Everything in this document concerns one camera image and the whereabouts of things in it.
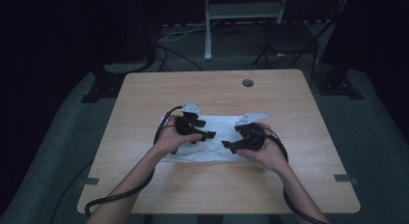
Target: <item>wooden table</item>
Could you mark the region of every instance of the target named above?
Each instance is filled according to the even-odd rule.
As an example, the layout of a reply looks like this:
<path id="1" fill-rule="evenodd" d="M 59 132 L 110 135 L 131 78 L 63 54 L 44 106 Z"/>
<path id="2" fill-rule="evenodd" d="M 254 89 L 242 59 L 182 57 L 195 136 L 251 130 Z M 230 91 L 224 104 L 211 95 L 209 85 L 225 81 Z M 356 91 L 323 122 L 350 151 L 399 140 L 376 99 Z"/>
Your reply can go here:
<path id="1" fill-rule="evenodd" d="M 242 81 L 252 79 L 253 87 Z M 106 196 L 151 147 L 160 117 L 194 101 L 203 115 L 269 111 L 262 121 L 286 146 L 289 163 L 324 212 L 356 212 L 350 182 L 300 70 L 226 70 L 129 74 L 103 135 L 78 210 Z M 288 213 L 283 185 L 254 161 L 159 162 L 137 213 Z"/>

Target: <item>chair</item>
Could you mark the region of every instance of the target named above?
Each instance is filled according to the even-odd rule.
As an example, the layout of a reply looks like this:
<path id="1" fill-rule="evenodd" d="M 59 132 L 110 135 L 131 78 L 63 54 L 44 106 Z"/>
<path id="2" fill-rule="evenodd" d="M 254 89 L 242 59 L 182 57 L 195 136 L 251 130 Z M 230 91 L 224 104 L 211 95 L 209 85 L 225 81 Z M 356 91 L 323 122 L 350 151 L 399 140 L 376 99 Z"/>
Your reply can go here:
<path id="1" fill-rule="evenodd" d="M 313 54 L 311 76 L 309 85 L 313 84 L 316 56 L 319 48 L 318 38 L 332 25 L 341 12 L 343 0 L 286 0 L 286 8 L 280 24 L 267 23 L 263 27 L 267 45 L 259 57 L 253 63 L 259 61 L 264 55 L 268 67 L 271 69 L 267 59 L 266 51 L 270 49 L 275 54 L 292 54 L 291 66 L 304 53 Z M 316 23 L 318 20 L 330 22 L 314 36 L 306 26 L 306 21 Z"/>

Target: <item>white cloth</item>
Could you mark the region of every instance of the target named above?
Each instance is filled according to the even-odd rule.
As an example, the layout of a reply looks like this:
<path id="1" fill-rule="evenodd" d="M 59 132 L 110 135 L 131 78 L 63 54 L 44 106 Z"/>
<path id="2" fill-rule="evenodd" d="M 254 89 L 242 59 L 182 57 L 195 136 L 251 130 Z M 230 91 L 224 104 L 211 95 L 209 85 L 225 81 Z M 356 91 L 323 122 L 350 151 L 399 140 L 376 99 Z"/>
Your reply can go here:
<path id="1" fill-rule="evenodd" d="M 222 140 L 235 142 L 242 139 L 235 129 L 235 122 L 241 116 L 200 116 L 199 120 L 206 121 L 204 127 L 197 127 L 203 131 L 214 131 L 213 139 L 197 141 L 196 144 L 181 145 L 176 154 L 168 154 L 162 158 L 164 162 L 210 162 L 210 161 L 245 161 L 249 160 L 238 154 L 232 154 L 226 149 Z"/>

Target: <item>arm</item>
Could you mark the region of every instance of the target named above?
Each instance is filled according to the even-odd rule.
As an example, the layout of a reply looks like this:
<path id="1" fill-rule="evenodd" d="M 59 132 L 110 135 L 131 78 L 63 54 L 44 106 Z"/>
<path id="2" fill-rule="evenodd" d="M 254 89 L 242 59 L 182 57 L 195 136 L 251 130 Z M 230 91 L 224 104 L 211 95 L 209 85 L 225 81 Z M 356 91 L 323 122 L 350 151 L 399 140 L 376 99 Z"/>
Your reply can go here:
<path id="1" fill-rule="evenodd" d="M 270 128 L 270 126 L 264 124 L 259 125 L 265 128 Z M 266 134 L 271 134 L 266 129 L 264 131 Z M 303 184 L 298 180 L 292 168 L 286 162 L 279 147 L 272 140 L 265 138 L 264 145 L 258 152 L 239 150 L 237 153 L 251 158 L 257 161 L 262 167 L 277 173 L 286 189 L 286 194 L 296 208 L 315 219 L 329 223 L 328 219 L 316 205 L 313 198 L 311 198 Z M 309 223 L 298 216 L 297 220 L 300 224 Z"/>
<path id="2" fill-rule="evenodd" d="M 197 141 L 202 138 L 201 134 L 179 135 L 173 126 L 174 124 L 175 117 L 171 116 L 154 146 L 148 150 L 125 178 L 109 193 L 109 196 L 137 187 L 147 179 L 163 156 L 175 151 L 184 143 Z M 138 195 L 139 193 L 136 193 L 118 201 L 99 205 L 87 223 L 124 223 Z"/>

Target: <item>gray carpet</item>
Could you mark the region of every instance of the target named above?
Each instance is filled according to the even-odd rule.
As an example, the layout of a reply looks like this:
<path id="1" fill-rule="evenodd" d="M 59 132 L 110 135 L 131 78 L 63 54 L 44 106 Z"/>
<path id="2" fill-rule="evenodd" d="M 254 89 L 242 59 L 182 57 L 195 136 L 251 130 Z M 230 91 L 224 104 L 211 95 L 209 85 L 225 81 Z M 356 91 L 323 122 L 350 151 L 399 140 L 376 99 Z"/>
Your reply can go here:
<path id="1" fill-rule="evenodd" d="M 185 28 L 173 28 L 174 32 Z M 213 36 L 213 59 L 204 61 L 204 33 L 192 34 L 180 41 L 162 44 L 196 62 L 204 70 L 266 69 L 264 59 L 252 63 L 262 51 L 264 40 L 256 27 L 251 34 L 234 33 Z M 327 40 L 323 37 L 321 46 Z M 157 59 L 148 71 L 157 71 L 165 57 L 157 49 Z M 272 67 L 285 69 L 289 59 L 270 57 Z M 304 56 L 298 67 L 308 79 L 311 56 Z M 138 65 L 106 66 L 112 71 L 132 70 Z M 317 70 L 328 70 L 318 65 Z M 166 71 L 196 70 L 195 66 L 173 53 L 168 53 Z M 336 96 L 324 97 L 315 85 L 312 92 L 322 117 L 331 133 L 346 172 L 356 178 L 354 189 L 361 210 L 354 214 L 329 214 L 332 223 L 408 223 L 409 146 L 374 92 L 364 72 L 350 70 L 352 85 L 365 99 Z M 12 204 L 1 217 L 1 223 L 49 223 L 54 208 L 71 180 L 95 156 L 109 120 L 114 98 L 98 103 L 80 103 L 94 81 L 89 74 L 72 90 L 56 115 L 41 148 L 18 189 Z M 89 168 L 68 188 L 57 209 L 54 223 L 83 223 L 86 218 L 76 210 L 82 191 L 78 181 L 87 177 Z M 292 214 L 282 216 L 285 223 L 295 223 Z M 129 223 L 142 223 L 143 214 L 131 215 Z"/>

